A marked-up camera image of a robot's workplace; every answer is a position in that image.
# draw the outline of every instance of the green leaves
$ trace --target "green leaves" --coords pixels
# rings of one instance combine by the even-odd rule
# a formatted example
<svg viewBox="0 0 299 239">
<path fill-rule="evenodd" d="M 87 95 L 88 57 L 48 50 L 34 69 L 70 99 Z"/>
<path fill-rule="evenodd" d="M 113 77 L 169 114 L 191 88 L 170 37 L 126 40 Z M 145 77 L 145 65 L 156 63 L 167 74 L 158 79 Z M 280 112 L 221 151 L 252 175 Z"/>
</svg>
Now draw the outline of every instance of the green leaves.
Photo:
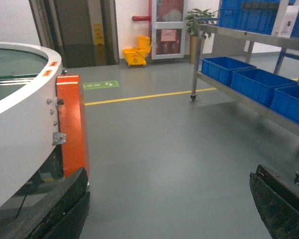
<svg viewBox="0 0 299 239">
<path fill-rule="evenodd" d="M 186 19 L 188 20 L 188 23 L 186 26 L 187 32 L 191 36 L 198 36 L 198 30 L 197 30 L 197 24 L 208 24 L 208 23 L 214 23 L 213 21 L 195 21 L 195 18 L 213 18 L 215 16 L 215 12 L 211 12 L 210 9 L 206 9 L 204 11 L 198 9 L 198 8 L 193 8 L 191 11 L 188 11 L 187 13 L 189 14 Z M 206 34 L 208 35 L 208 38 L 211 37 L 211 33 L 209 32 L 203 32 L 203 37 L 206 39 Z"/>
</svg>

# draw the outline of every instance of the yellow mop bucket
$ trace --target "yellow mop bucket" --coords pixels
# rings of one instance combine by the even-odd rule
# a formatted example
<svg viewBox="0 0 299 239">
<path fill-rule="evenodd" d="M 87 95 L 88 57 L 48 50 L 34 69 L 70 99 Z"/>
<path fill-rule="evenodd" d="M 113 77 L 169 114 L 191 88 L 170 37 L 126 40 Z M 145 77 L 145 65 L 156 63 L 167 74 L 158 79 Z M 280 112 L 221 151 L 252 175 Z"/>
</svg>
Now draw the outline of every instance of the yellow mop bucket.
<svg viewBox="0 0 299 239">
<path fill-rule="evenodd" d="M 150 48 L 150 38 L 147 36 L 138 36 L 138 48 L 123 49 L 128 66 L 146 65 L 145 56 L 150 52 Z"/>
<path fill-rule="evenodd" d="M 150 38 L 147 36 L 138 36 L 138 47 L 139 49 L 145 49 L 146 53 L 149 53 L 151 48 Z"/>
</svg>

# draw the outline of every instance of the screw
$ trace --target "screw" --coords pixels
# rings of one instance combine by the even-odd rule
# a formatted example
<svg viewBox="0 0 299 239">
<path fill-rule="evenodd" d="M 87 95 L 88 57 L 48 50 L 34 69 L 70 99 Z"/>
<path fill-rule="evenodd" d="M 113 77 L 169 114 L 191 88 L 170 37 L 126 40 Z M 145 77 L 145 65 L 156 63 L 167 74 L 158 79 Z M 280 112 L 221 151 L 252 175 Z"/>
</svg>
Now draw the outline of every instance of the screw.
<svg viewBox="0 0 299 239">
<path fill-rule="evenodd" d="M 65 76 L 66 75 L 66 73 L 68 73 L 68 71 L 64 68 L 63 70 L 62 70 L 62 73 L 61 73 L 61 75 L 62 76 Z"/>
<path fill-rule="evenodd" d="M 57 104 L 58 105 L 63 105 L 64 104 L 64 100 L 63 99 L 58 99 Z"/>
</svg>

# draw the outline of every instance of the glass door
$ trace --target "glass door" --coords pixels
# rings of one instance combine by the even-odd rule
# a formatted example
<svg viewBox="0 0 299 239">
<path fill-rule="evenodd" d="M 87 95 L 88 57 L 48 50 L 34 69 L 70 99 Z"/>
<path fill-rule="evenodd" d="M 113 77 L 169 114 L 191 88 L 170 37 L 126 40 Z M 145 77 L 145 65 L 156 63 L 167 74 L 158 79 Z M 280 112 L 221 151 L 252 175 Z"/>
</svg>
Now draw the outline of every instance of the glass door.
<svg viewBox="0 0 299 239">
<path fill-rule="evenodd" d="M 184 57 L 187 0 L 152 0 L 152 59 Z"/>
</svg>

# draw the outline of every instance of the green floor sign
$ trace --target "green floor sign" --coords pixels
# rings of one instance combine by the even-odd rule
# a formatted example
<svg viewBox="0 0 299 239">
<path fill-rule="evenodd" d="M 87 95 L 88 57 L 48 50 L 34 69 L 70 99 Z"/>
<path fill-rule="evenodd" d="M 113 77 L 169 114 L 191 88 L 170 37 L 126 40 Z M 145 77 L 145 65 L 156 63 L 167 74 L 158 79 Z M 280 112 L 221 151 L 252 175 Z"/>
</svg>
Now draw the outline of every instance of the green floor sign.
<svg viewBox="0 0 299 239">
<path fill-rule="evenodd" d="M 119 83 L 117 81 L 100 81 L 100 82 L 84 83 L 83 89 L 94 90 L 94 89 L 110 88 L 110 87 L 118 87 L 118 86 Z"/>
</svg>

